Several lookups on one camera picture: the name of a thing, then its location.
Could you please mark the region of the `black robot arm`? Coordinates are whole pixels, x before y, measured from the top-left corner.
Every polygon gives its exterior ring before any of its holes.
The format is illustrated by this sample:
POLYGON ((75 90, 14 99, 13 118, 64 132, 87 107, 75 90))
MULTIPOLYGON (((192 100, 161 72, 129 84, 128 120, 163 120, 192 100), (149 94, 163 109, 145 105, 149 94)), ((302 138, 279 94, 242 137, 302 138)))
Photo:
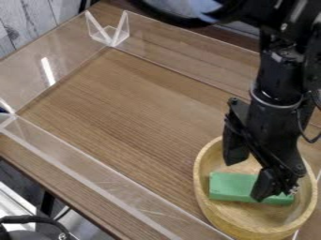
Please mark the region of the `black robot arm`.
POLYGON ((133 3, 160 21, 186 27, 243 22, 259 29, 259 69, 250 102, 232 97, 224 118, 223 159, 255 157, 262 166, 250 196, 260 202, 291 195, 306 166, 297 142, 321 112, 321 0, 190 0, 194 15, 170 12, 147 0, 133 3))

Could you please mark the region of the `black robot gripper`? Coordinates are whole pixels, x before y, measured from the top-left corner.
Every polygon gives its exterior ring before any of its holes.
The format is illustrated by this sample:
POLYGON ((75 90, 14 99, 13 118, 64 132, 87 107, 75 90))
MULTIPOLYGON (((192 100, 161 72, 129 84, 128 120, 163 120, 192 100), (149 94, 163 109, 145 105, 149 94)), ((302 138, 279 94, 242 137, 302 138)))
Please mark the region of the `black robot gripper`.
POLYGON ((260 165, 250 196, 256 202, 295 191, 307 170, 297 142, 306 127, 307 103, 302 94, 268 97, 250 91, 250 102, 228 99, 224 116, 223 159, 227 166, 252 156, 260 165))

